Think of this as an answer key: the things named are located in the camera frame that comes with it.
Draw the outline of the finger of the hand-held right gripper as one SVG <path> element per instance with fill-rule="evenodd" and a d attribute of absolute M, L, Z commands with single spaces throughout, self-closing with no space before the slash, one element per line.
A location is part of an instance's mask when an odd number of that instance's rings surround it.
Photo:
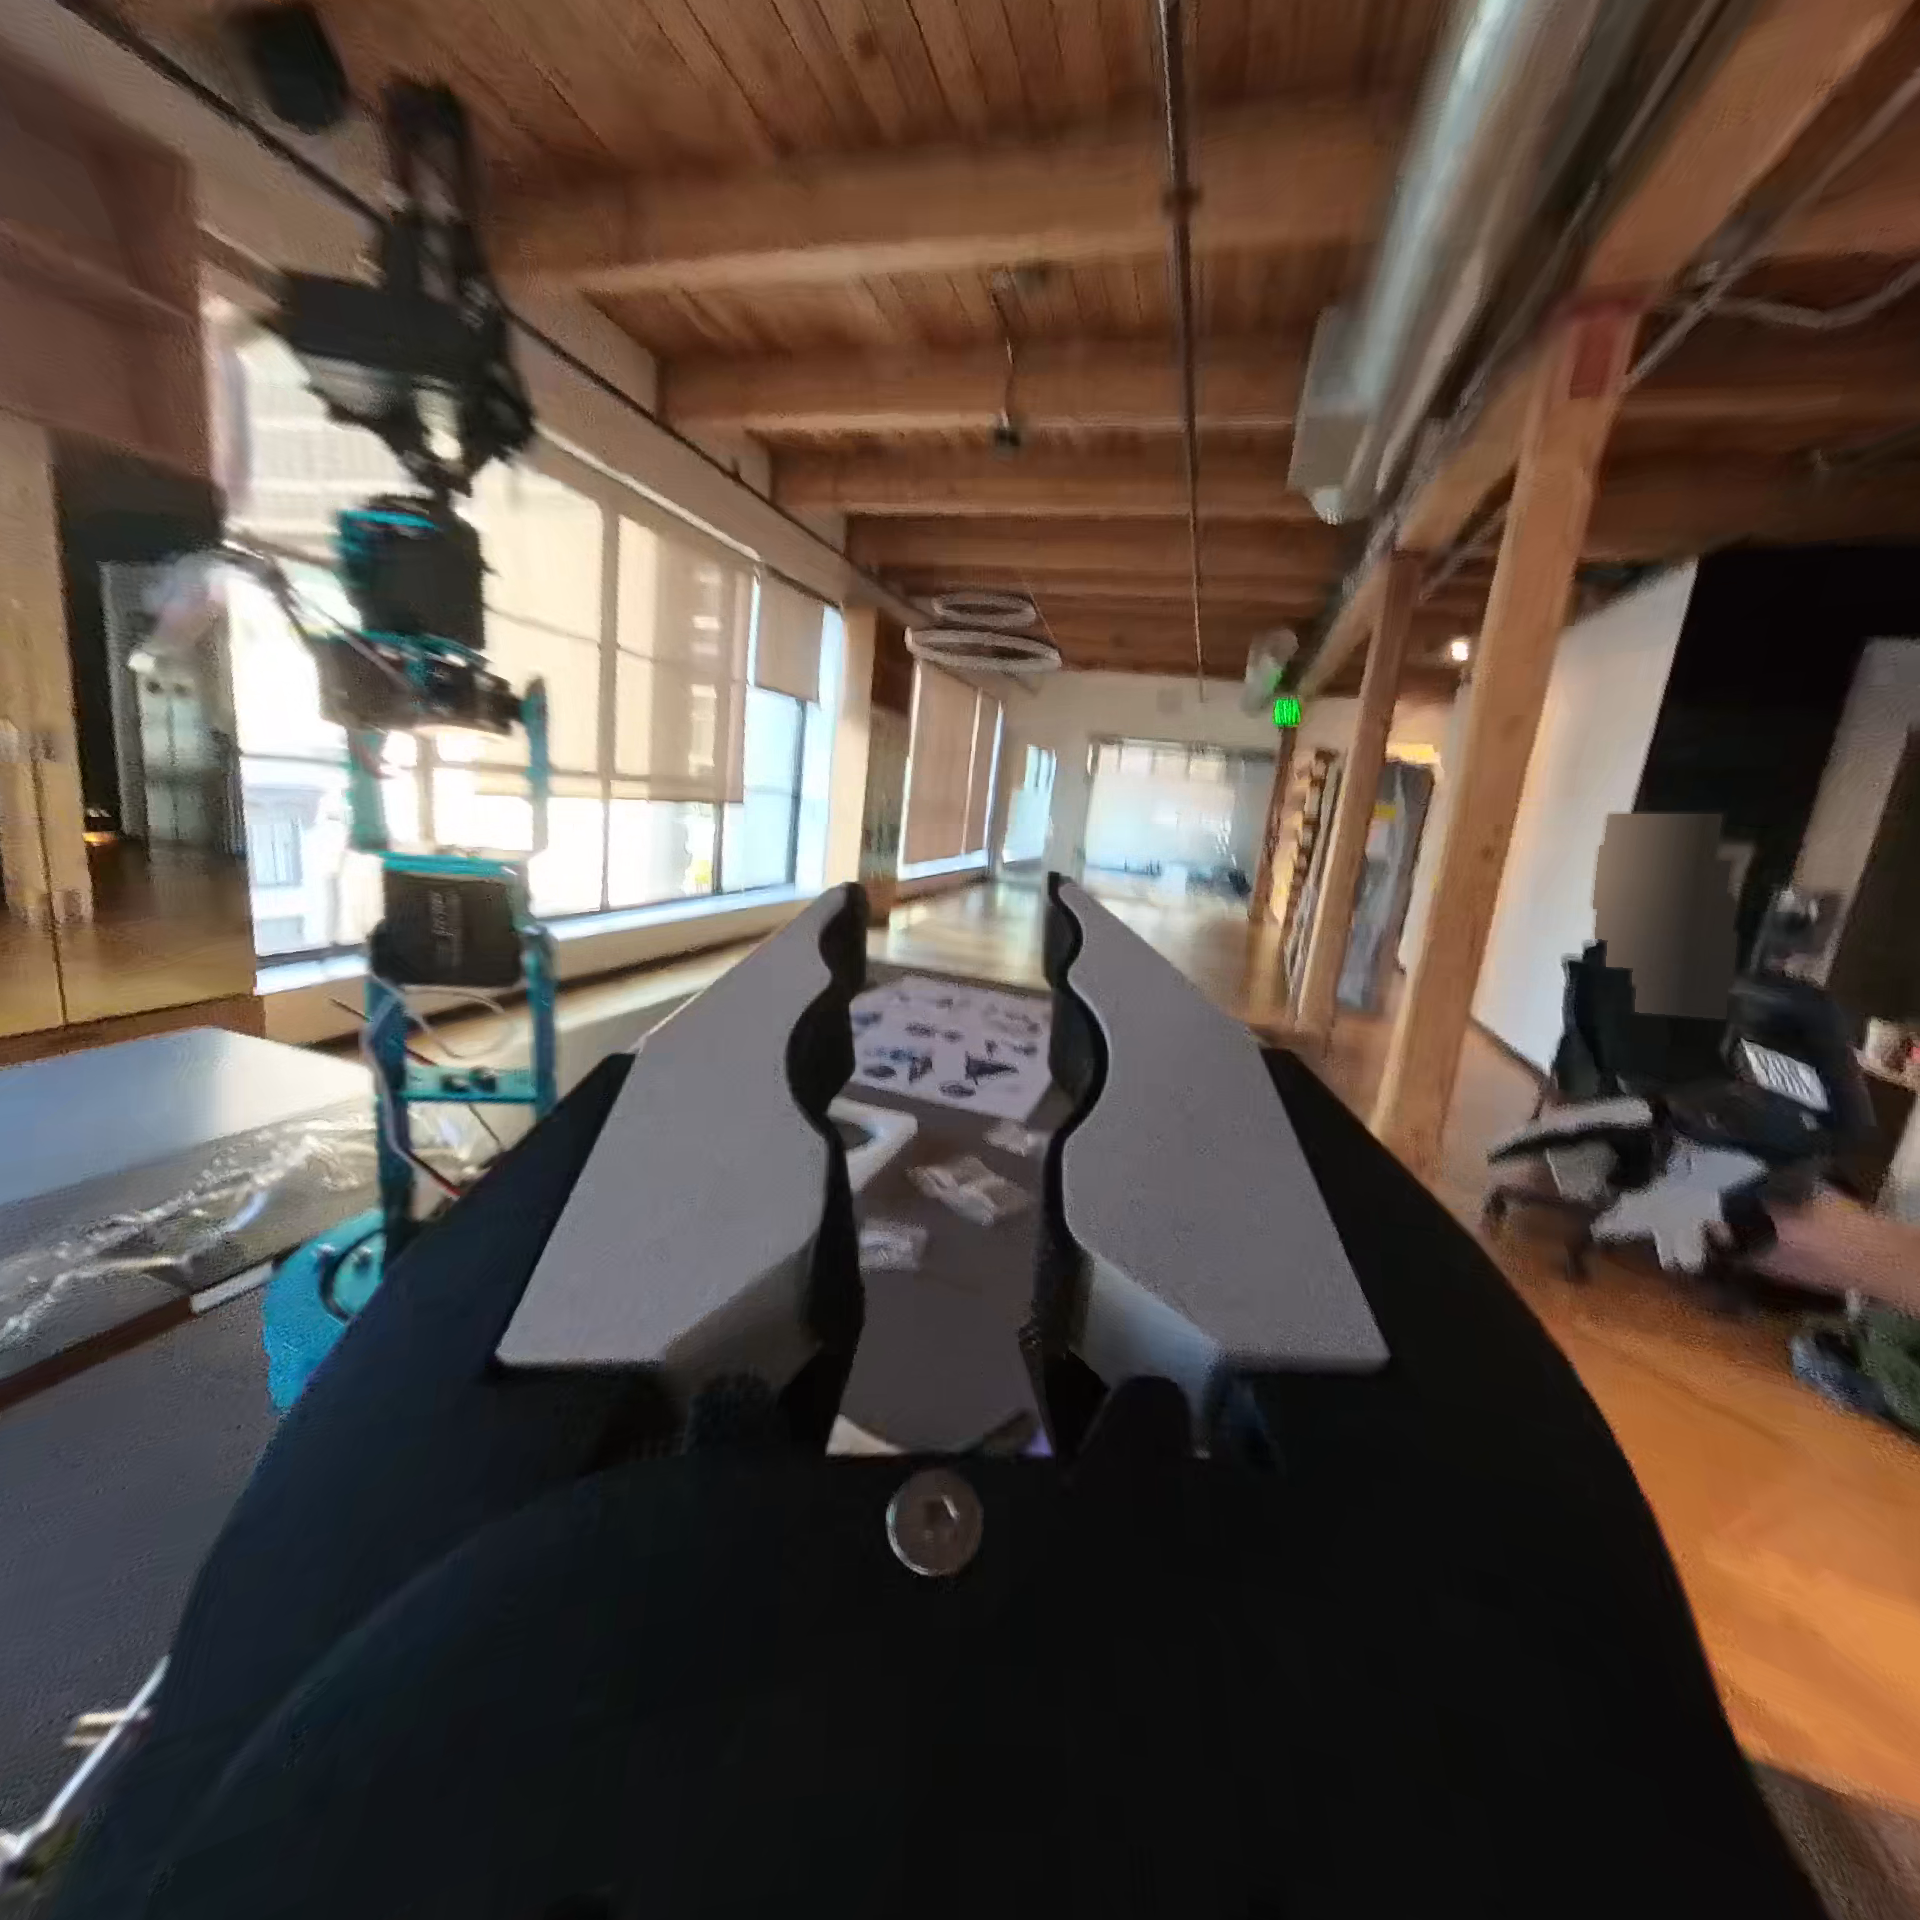
<path fill-rule="evenodd" d="M 1646 1241 L 1658 1265 L 1702 1278 L 1770 1250 L 1770 1169 L 1747 1153 L 1671 1153 L 1640 1190 L 1623 1192 L 1590 1222 L 1598 1243 Z"/>
<path fill-rule="evenodd" d="M 1543 1106 L 1528 1122 L 1495 1142 L 1487 1166 L 1544 1165 L 1557 1197 L 1607 1203 L 1640 1190 L 1658 1169 L 1659 1119 L 1643 1097 L 1594 1097 Z"/>

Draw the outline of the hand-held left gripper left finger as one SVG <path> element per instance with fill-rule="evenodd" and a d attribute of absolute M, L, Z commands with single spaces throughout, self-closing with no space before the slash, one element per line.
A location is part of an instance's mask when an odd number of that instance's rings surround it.
<path fill-rule="evenodd" d="M 868 899 L 815 897 L 632 1051 L 495 1344 L 517 1377 L 635 1377 L 676 1417 L 754 1381 L 824 1450 L 864 1328 L 848 1151 Z"/>

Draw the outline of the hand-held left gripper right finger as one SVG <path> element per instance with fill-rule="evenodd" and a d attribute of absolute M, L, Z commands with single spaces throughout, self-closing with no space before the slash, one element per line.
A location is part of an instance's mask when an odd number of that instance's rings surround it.
<path fill-rule="evenodd" d="M 1068 1111 L 1020 1352 L 1050 1451 L 1139 1378 L 1210 1443 L 1263 1381 L 1378 1377 L 1384 1336 L 1252 1032 L 1060 874 L 1042 952 Z"/>

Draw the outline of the black office chair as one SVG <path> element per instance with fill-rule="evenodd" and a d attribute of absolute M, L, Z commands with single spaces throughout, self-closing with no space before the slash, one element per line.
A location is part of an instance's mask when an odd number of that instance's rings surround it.
<path fill-rule="evenodd" d="M 1604 942 L 1590 942 L 1580 955 L 1566 960 L 1564 1032 L 1551 1056 L 1548 1091 L 1536 1099 L 1533 1113 L 1525 1122 L 1543 1106 L 1560 1102 L 1643 1097 L 1655 1106 L 1664 1147 L 1659 1106 L 1636 1089 L 1636 1067 L 1630 1063 L 1636 1039 L 1630 974 L 1612 967 L 1607 953 Z M 1596 1246 L 1590 1223 L 1598 1213 L 1613 1205 L 1615 1197 L 1607 1203 L 1572 1203 L 1554 1194 L 1551 1177 L 1541 1162 L 1508 1162 L 1492 1169 L 1506 1169 L 1511 1165 L 1525 1165 L 1532 1174 L 1511 1182 L 1490 1182 L 1482 1199 L 1479 1223 L 1487 1231 L 1499 1231 L 1514 1210 L 1560 1217 L 1568 1223 L 1560 1253 L 1566 1275 L 1570 1282 L 1584 1282 Z"/>

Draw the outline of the dark patterned bag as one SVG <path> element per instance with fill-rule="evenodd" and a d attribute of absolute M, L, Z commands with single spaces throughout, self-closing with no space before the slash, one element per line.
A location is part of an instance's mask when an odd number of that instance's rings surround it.
<path fill-rule="evenodd" d="M 1847 1304 L 1791 1334 L 1791 1375 L 1823 1401 L 1918 1441 L 1918 1318 Z"/>

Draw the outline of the beige roller blind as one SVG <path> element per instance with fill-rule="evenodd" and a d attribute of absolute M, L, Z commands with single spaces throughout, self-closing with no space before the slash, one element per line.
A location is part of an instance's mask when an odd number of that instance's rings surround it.
<path fill-rule="evenodd" d="M 835 619 L 837 606 L 763 569 L 757 576 L 751 686 L 795 705 L 819 705 Z"/>
<path fill-rule="evenodd" d="M 1000 746 L 1000 701 L 920 663 L 904 769 L 904 869 L 986 857 Z"/>
<path fill-rule="evenodd" d="M 734 549 L 616 518 L 616 783 L 656 803 L 738 803 L 750 639 L 751 571 Z"/>

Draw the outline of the crinkled clear plastic wrap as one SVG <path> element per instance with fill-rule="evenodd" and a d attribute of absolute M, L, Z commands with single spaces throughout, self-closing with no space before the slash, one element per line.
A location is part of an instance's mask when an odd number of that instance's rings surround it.
<path fill-rule="evenodd" d="M 338 1110 L 5 1207 L 5 1375 L 292 1253 L 374 1176 L 370 1119 Z"/>

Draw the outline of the thin ceiling pipe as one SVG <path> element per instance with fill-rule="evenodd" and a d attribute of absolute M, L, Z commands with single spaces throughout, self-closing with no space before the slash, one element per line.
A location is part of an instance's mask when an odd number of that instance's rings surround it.
<path fill-rule="evenodd" d="M 1200 490 L 1200 419 L 1198 419 L 1198 360 L 1194 339 L 1194 167 L 1188 146 L 1188 94 L 1183 67 L 1181 3 L 1154 3 L 1156 56 L 1159 56 L 1159 111 L 1164 128 L 1166 191 L 1164 214 L 1168 230 L 1168 323 L 1172 341 L 1174 394 L 1179 400 L 1181 461 L 1183 461 L 1183 521 L 1188 544 L 1188 615 L 1190 615 L 1190 673 L 1198 697 L 1206 695 L 1210 661 L 1204 630 L 1204 542 L 1203 542 L 1203 490 Z"/>

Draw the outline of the wooden support post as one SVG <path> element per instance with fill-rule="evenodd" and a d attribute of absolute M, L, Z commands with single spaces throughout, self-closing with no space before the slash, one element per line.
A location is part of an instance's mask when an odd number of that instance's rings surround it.
<path fill-rule="evenodd" d="M 1296 997 L 1299 1027 L 1310 1043 L 1326 1040 L 1334 1019 L 1336 982 L 1354 930 L 1359 867 L 1373 822 L 1384 744 L 1400 694 L 1407 625 L 1418 605 L 1420 578 L 1421 561 L 1405 551 L 1395 554 L 1382 569 L 1382 589 L 1359 674 L 1350 750 L 1334 795 L 1327 857 Z"/>
<path fill-rule="evenodd" d="M 1373 1137 L 1420 1177 L 1443 1160 L 1551 657 L 1643 314 L 1640 301 L 1574 306 L 1532 378 L 1467 728 L 1446 760 L 1446 832 L 1371 1119 Z"/>

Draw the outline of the silver ventilation duct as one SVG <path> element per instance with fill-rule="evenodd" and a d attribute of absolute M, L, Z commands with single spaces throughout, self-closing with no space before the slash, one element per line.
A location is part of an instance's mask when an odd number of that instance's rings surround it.
<path fill-rule="evenodd" d="M 1440 415 L 1619 199 L 1726 5 L 1454 5 L 1356 301 L 1323 312 L 1288 487 L 1378 514 Z"/>

